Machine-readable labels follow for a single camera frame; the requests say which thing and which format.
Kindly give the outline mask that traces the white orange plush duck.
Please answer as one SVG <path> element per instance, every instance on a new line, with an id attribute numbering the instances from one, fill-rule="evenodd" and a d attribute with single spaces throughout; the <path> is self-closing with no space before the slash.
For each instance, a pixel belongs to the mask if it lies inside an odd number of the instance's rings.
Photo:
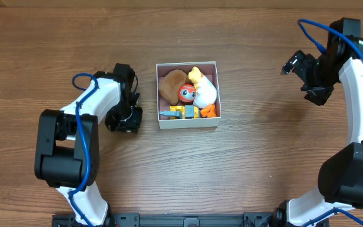
<path id="1" fill-rule="evenodd" d="M 201 117 L 217 117 L 215 106 L 217 89 L 215 86 L 196 66 L 189 72 L 188 78 L 193 83 L 193 87 L 196 90 L 193 104 L 200 109 Z"/>

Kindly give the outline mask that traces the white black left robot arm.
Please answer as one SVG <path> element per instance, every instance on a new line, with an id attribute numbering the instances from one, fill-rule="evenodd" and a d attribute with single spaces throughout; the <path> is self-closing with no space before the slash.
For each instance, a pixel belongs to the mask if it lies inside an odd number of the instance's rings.
<path id="1" fill-rule="evenodd" d="M 52 226 L 117 226 L 96 183 L 99 169 L 98 126 L 110 132 L 138 132 L 143 110 L 137 105 L 138 79 L 126 64 L 112 72 L 87 74 L 90 84 L 60 110 L 39 118 L 34 170 L 67 200 L 69 216 L 54 216 Z"/>

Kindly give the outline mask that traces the brown plush toy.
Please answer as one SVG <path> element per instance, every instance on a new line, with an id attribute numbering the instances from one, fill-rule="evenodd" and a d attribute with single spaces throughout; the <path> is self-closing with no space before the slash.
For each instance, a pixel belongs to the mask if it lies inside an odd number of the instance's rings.
<path id="1" fill-rule="evenodd" d="M 178 91 L 182 85 L 187 83 L 189 83 L 187 74 L 180 69 L 175 69 L 159 82 L 158 91 L 170 105 L 176 105 L 179 102 Z"/>

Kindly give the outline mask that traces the yellow grey toy truck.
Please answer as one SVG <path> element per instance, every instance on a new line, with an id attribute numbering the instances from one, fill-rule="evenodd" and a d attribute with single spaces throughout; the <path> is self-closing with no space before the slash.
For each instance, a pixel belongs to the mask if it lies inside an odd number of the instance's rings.
<path id="1" fill-rule="evenodd" d="M 159 114 L 170 119 L 198 119 L 200 117 L 199 108 L 193 105 L 170 106 L 169 110 L 160 111 Z"/>

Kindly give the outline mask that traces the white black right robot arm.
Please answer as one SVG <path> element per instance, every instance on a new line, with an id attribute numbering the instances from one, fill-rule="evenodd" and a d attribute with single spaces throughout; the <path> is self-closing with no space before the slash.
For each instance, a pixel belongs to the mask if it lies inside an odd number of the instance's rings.
<path id="1" fill-rule="evenodd" d="M 340 83 L 345 93 L 347 143 L 326 160 L 317 186 L 284 201 L 269 218 L 269 226 L 326 226 L 330 216 L 363 209 L 363 39 L 358 33 L 328 35 L 325 53 L 315 59 L 297 51 L 283 66 L 304 82 L 305 98 L 323 105 Z"/>

